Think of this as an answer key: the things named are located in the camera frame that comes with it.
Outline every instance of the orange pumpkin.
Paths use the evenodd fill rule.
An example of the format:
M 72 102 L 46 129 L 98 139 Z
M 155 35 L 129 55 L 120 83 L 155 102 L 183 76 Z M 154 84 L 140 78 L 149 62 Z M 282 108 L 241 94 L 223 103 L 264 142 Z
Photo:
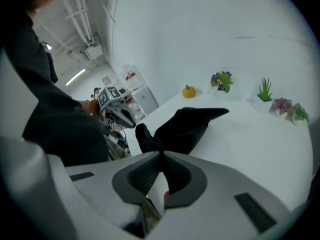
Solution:
M 193 98 L 194 96 L 196 96 L 196 93 L 196 89 L 188 85 L 186 85 L 185 88 L 182 90 L 182 95 L 185 98 Z

